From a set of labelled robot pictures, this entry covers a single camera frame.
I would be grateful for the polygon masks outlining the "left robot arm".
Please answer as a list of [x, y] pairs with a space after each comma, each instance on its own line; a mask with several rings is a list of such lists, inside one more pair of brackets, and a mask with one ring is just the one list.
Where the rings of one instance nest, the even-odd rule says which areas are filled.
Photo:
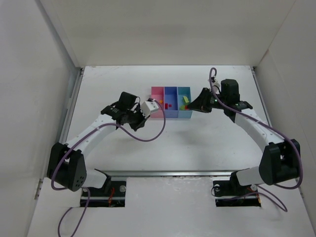
[[50, 152], [47, 176], [54, 190], [95, 188], [105, 191], [111, 181], [102, 171], [86, 168], [89, 154], [106, 136], [129, 124], [137, 131], [144, 127], [151, 114], [159, 107], [153, 99], [142, 104], [137, 96], [122, 92], [118, 101], [106, 106], [83, 132], [64, 143], [55, 143]]

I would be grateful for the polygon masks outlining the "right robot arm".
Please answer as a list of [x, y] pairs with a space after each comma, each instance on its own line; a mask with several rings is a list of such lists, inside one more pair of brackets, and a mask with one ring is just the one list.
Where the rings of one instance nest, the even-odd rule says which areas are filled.
[[263, 122], [246, 101], [240, 100], [239, 84], [234, 79], [221, 81], [221, 91], [215, 92], [215, 85], [203, 88], [200, 95], [191, 102], [188, 109], [209, 113], [221, 109], [233, 123], [242, 128], [262, 151], [260, 164], [253, 168], [238, 170], [228, 181], [219, 181], [214, 186], [215, 194], [241, 196], [252, 185], [279, 185], [298, 178], [302, 181], [300, 145]]

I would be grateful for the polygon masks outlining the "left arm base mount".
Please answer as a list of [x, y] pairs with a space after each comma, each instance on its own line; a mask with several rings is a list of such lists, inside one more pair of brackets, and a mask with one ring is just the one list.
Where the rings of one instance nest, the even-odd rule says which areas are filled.
[[89, 170], [80, 197], [80, 206], [84, 207], [125, 207], [127, 182], [123, 178], [112, 177], [101, 170]]

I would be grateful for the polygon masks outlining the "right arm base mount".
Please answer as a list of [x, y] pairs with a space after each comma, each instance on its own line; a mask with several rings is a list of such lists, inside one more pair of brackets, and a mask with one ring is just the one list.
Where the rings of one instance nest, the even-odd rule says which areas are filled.
[[229, 180], [214, 180], [211, 194], [216, 207], [261, 207], [257, 188], [234, 186]]

